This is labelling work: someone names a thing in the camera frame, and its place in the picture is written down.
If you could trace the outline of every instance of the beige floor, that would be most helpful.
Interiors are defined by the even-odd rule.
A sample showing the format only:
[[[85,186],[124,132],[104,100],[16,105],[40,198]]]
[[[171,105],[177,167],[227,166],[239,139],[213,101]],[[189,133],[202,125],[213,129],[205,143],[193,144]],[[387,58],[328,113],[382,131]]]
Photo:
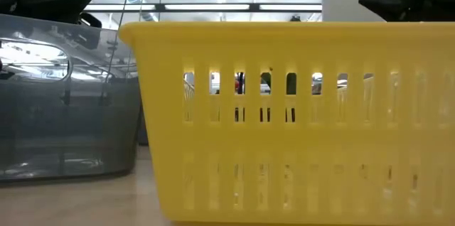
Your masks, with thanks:
[[[172,225],[159,210],[150,155],[113,179],[0,188],[1,226]]]

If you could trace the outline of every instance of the fluorescent light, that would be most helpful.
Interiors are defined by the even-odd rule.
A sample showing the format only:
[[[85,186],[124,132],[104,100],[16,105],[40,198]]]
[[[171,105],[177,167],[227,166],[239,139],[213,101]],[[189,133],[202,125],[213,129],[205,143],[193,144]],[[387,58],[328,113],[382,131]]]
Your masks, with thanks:
[[[248,10],[250,5],[244,4],[181,4],[165,5],[168,10]]]
[[[123,5],[87,5],[85,10],[93,11],[133,11],[133,10],[155,10],[155,5],[127,4]]]
[[[282,10],[282,11],[322,11],[322,5],[260,5],[261,10]]]

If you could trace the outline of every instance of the yellow plastic basket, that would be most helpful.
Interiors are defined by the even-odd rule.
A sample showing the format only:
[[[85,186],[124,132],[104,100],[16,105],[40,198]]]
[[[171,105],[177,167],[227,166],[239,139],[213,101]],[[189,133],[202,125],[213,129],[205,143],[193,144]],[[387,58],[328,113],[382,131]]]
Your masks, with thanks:
[[[136,55],[170,219],[455,223],[455,24],[130,23],[120,36]]]

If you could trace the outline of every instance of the floor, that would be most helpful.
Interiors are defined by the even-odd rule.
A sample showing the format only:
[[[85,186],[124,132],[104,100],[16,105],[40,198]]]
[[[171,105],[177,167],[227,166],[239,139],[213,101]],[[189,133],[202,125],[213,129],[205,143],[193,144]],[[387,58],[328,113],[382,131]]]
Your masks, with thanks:
[[[159,210],[148,147],[119,178],[0,188],[2,226],[172,225]]]

